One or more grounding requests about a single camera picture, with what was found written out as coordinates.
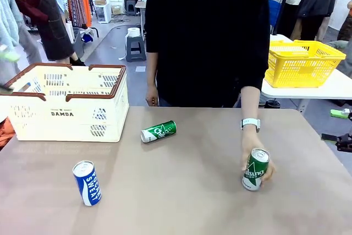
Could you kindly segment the person's left hand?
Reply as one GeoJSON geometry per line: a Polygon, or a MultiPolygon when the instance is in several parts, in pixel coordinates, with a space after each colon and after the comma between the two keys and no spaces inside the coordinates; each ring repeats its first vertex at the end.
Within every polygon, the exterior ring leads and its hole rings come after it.
{"type": "MultiPolygon", "coordinates": [[[[249,155],[252,149],[260,148],[266,149],[263,143],[260,141],[259,136],[256,132],[256,127],[253,125],[246,125],[241,134],[241,147],[242,147],[242,159],[241,159],[241,169],[244,171],[247,166],[249,155]]],[[[268,181],[272,178],[275,173],[276,168],[272,160],[269,161],[266,173],[261,177],[262,183],[268,181]]]]}

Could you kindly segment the person's right hand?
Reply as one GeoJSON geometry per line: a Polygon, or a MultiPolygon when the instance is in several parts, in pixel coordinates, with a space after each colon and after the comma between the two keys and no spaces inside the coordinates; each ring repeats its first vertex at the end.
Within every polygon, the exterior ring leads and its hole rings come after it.
{"type": "Polygon", "coordinates": [[[158,106],[158,91],[156,85],[149,85],[147,87],[146,102],[148,106],[157,107],[158,106]]]}

